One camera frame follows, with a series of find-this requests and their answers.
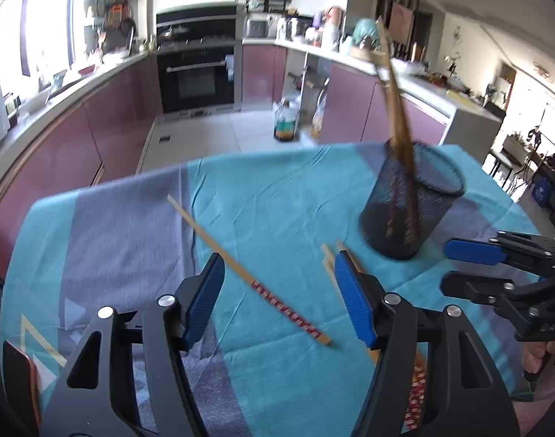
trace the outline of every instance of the oven door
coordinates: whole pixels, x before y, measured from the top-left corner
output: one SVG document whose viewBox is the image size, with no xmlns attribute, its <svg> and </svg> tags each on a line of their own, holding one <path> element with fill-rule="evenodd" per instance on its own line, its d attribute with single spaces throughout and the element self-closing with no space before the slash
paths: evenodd
<svg viewBox="0 0 555 437">
<path fill-rule="evenodd" d="M 234 46 L 158 56 L 164 113 L 235 103 Z"/>
</svg>

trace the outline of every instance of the white countertop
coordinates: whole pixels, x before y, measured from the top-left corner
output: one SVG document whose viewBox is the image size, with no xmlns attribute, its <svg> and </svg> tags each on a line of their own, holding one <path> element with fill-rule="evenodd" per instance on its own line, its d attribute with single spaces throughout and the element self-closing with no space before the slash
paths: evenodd
<svg viewBox="0 0 555 437">
<path fill-rule="evenodd" d="M 318 48 L 316 46 L 310 46 L 307 44 L 300 44 L 298 42 L 292 42 L 289 40 L 282 39 L 259 39 L 259 38 L 245 38 L 243 39 L 244 45 L 274 45 L 281 46 L 282 48 L 293 49 L 294 51 L 306 52 L 312 54 L 319 58 L 325 58 L 347 66 L 349 68 L 358 70 L 367 75 L 372 75 L 374 77 L 380 77 L 383 80 L 388 80 L 388 72 L 385 68 L 379 69 L 379 74 L 377 74 L 374 64 L 366 62 L 361 59 L 354 58 L 349 55 L 341 54 L 339 52 L 327 51 L 326 49 Z M 401 89 L 406 94 L 409 94 L 414 99 L 423 102 L 428 107 L 438 111 L 441 115 L 447 117 L 448 119 L 453 119 L 455 113 L 458 110 L 464 110 L 466 112 L 474 113 L 475 115 L 480 115 L 488 119 L 493 119 L 500 123 L 494 115 L 484 110 L 482 107 L 473 107 L 469 103 L 464 103 L 457 98 L 451 98 L 447 95 L 447 90 L 440 87 L 436 87 L 430 83 L 420 80 L 416 77 L 411 77 L 409 75 L 401 75 L 396 71 L 397 84 L 399 89 Z"/>
<path fill-rule="evenodd" d="M 12 128 L 0 143 L 0 181 L 28 146 L 58 116 L 96 87 L 132 64 L 146 58 L 148 53 L 124 59 L 115 66 L 101 65 L 95 73 L 52 98 L 39 112 L 28 115 Z"/>
</svg>

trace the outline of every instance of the metal screw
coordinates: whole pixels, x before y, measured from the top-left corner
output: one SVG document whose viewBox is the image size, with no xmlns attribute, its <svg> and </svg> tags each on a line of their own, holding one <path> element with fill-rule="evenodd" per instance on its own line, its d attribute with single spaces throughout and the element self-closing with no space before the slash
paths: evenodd
<svg viewBox="0 0 555 437">
<path fill-rule="evenodd" d="M 100 319 L 108 319 L 113 315 L 113 308 L 106 305 L 97 311 Z"/>
<path fill-rule="evenodd" d="M 397 305 L 401 302 L 401 296 L 399 294 L 395 294 L 394 292 L 390 292 L 386 296 L 384 296 L 384 303 L 389 305 Z"/>
<path fill-rule="evenodd" d="M 162 296 L 160 297 L 160 299 L 158 299 L 158 305 L 161 305 L 162 307 L 169 307 L 174 302 L 176 302 L 176 297 L 169 294 L 166 294 L 165 296 Z"/>
<path fill-rule="evenodd" d="M 447 315 L 449 315 L 451 317 L 459 317 L 460 315 L 462 315 L 462 309 L 460 309 L 456 305 L 448 305 L 447 306 Z"/>
</svg>

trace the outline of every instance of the black wire mesh cup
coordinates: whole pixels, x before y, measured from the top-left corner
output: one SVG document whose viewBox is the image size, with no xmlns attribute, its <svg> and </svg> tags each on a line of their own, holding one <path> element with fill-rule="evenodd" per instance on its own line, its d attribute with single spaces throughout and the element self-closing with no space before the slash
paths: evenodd
<svg viewBox="0 0 555 437">
<path fill-rule="evenodd" d="M 444 155 L 413 143 L 415 175 L 387 158 L 359 217 L 365 240 L 379 253 L 398 260 L 416 255 L 421 245 L 464 192 L 463 176 Z"/>
</svg>

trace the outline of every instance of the blue rubber pad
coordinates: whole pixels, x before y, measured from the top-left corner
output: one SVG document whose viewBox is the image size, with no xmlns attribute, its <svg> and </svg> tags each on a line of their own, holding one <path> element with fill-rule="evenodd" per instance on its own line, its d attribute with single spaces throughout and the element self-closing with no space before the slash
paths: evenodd
<svg viewBox="0 0 555 437">
<path fill-rule="evenodd" d="M 182 338 L 189 349 L 202 338 L 224 279 L 225 262 L 218 256 L 186 311 L 186 331 Z"/>
<path fill-rule="evenodd" d="M 354 331 L 370 349 L 375 346 L 376 333 L 372 322 L 372 307 L 358 284 L 354 270 L 348 260 L 340 253 L 334 262 L 334 272 L 338 288 L 344 299 Z"/>
<path fill-rule="evenodd" d="M 472 240 L 450 240 L 445 243 L 443 253 L 452 260 L 491 266 L 507 259 L 506 253 L 502 251 L 500 246 Z"/>
</svg>

